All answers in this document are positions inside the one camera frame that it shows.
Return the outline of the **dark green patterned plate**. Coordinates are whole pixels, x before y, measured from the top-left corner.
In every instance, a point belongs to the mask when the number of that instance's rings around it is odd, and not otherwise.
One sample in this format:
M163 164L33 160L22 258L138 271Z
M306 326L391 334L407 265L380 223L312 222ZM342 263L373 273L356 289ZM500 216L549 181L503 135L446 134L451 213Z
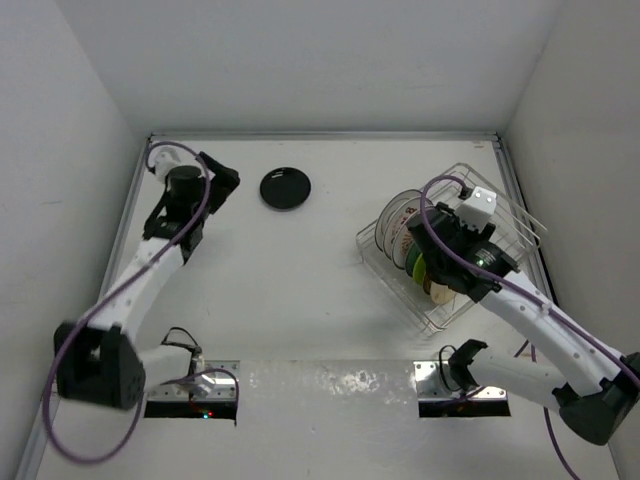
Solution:
M419 249L419 246L416 243L414 243L407 253L407 256L405 258L405 264L404 264L405 272L409 277L413 276L415 265L418 262L418 260L421 258L421 256L422 256L422 252Z

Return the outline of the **white plate orange sunburst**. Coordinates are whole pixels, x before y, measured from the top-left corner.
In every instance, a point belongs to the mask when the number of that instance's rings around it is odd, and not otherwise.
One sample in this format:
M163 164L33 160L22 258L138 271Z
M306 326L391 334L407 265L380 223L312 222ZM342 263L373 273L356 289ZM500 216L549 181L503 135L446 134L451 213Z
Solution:
M397 268L404 267L405 258L412 244L407 222L419 212L420 198L416 196L401 202L387 223L383 236L383 252Z

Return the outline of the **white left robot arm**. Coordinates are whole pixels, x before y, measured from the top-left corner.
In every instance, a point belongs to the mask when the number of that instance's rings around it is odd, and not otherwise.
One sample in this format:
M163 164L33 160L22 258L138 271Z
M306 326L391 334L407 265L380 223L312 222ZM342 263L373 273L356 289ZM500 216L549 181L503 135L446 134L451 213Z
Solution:
M206 153L195 160L189 165L156 157L151 170L164 190L144 222L133 258L82 319L56 329L54 379L60 397L129 410L157 386L194 382L200 347L164 340L138 351L135 343L161 290L202 241L207 219L240 184L236 170Z

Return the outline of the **black small plate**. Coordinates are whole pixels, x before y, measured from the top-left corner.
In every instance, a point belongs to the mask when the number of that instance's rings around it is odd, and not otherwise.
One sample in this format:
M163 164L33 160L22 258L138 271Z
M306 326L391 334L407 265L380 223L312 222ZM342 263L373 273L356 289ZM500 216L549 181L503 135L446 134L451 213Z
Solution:
M262 201L277 211L300 207L309 198L311 190L309 177L294 167L279 167L268 172L259 185Z

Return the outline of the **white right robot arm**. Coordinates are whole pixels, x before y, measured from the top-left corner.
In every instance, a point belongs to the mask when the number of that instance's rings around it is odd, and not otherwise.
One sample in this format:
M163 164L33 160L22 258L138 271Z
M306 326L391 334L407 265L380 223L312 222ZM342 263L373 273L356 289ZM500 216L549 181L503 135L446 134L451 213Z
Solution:
M523 335L547 365L499 355L481 340L454 350L445 381L463 392L495 386L555 411L583 440L606 444L639 400L639 356L595 340L545 297L517 262L482 232L464 227L447 205L423 206L407 228L425 275L467 296Z

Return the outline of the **lime green plate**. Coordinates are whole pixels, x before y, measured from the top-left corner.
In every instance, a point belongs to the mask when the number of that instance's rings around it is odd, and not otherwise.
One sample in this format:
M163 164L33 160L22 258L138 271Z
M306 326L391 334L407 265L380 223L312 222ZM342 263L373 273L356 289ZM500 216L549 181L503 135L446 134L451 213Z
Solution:
M412 274L411 274L411 278L413 280L413 282L417 285L419 285L421 288L424 287L424 282L425 281L429 281L428 277L427 277L427 273L426 273L426 263L424 261L424 257L422 254L420 254L414 265L413 265L413 270L412 270Z

